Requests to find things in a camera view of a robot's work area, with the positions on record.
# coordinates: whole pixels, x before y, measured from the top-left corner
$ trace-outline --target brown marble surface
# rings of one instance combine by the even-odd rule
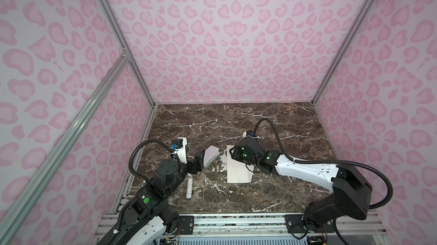
[[[303,159],[332,159],[335,154],[310,103],[159,105],[149,138],[170,145],[176,137],[187,137],[189,154],[214,145],[224,154],[226,145],[236,144],[246,130],[253,130],[261,117],[277,125],[282,144],[290,155]],[[268,122],[259,127],[264,149],[280,150]],[[152,176],[168,152],[158,145],[147,146],[138,171]],[[193,176],[193,196],[186,199],[187,181],[170,199],[180,213],[302,212],[327,190],[295,178],[254,174],[251,183],[226,182],[226,171],[217,159],[199,175]],[[135,178],[130,195],[142,181]]]

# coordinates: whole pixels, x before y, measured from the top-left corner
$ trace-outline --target pink wall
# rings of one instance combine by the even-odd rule
[[[379,214],[395,245],[437,241],[436,24],[436,0],[377,0],[317,104],[337,153],[393,183]]]
[[[126,66],[12,244],[89,244],[111,210],[149,111]]]
[[[0,220],[119,55],[96,0],[0,0]]]
[[[312,100],[363,0],[109,0],[156,102]]]

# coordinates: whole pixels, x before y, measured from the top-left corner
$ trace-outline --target black mounting plate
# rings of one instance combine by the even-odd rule
[[[181,235],[193,234],[194,216],[179,216],[178,224],[182,225]]]
[[[289,234],[303,234],[306,232],[305,228],[303,228],[301,222],[302,222],[302,214],[299,215],[285,215],[285,226],[287,226],[287,231]],[[334,232],[334,226],[332,225],[332,221],[329,221],[330,224],[326,223],[325,230],[328,233]]]

